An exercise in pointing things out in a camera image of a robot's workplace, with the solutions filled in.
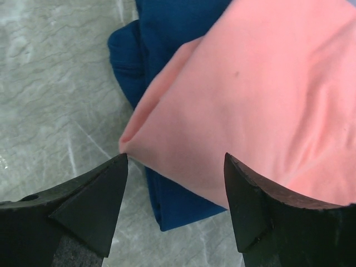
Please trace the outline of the salmon pink t shirt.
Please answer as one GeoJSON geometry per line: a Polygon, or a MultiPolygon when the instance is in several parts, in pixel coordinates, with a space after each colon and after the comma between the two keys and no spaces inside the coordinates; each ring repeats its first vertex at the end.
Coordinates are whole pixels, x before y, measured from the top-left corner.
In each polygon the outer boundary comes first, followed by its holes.
{"type": "Polygon", "coordinates": [[[355,201],[355,7],[233,1],[151,82],[122,153],[227,207],[224,157],[325,202],[355,201]]]}

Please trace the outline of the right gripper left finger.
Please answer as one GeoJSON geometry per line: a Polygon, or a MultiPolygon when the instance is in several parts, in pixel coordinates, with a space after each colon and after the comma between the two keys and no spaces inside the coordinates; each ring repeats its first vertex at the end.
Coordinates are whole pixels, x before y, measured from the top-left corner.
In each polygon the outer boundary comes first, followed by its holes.
{"type": "Polygon", "coordinates": [[[127,176],[127,156],[120,154],[55,187],[1,202],[1,265],[101,266],[127,176]]]}

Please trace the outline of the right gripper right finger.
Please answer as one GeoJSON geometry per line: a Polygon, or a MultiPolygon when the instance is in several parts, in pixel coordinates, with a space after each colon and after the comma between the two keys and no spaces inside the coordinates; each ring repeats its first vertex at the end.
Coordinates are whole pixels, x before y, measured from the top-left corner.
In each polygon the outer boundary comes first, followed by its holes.
{"type": "Polygon", "coordinates": [[[355,205],[289,190],[225,155],[224,179],[238,252],[246,266],[355,265],[355,205]]]}

